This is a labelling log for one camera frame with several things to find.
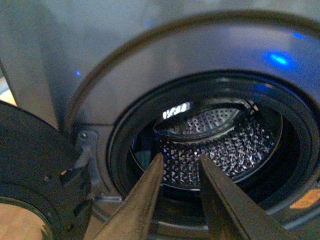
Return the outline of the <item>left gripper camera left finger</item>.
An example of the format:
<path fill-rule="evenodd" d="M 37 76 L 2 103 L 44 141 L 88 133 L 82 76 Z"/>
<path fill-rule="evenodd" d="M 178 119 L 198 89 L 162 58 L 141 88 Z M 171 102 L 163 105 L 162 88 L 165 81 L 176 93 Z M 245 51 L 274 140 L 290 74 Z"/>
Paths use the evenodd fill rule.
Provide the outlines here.
<path fill-rule="evenodd" d="M 164 157 L 158 153 L 96 240 L 146 240 L 163 181 Z"/>

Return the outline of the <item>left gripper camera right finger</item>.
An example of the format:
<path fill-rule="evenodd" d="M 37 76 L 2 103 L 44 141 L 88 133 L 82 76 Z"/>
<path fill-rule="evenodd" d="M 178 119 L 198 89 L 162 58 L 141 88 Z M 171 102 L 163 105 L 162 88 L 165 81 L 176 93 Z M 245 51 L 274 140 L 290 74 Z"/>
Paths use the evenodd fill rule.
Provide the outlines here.
<path fill-rule="evenodd" d="M 296 240 L 204 154 L 199 157 L 201 201 L 211 240 Z"/>

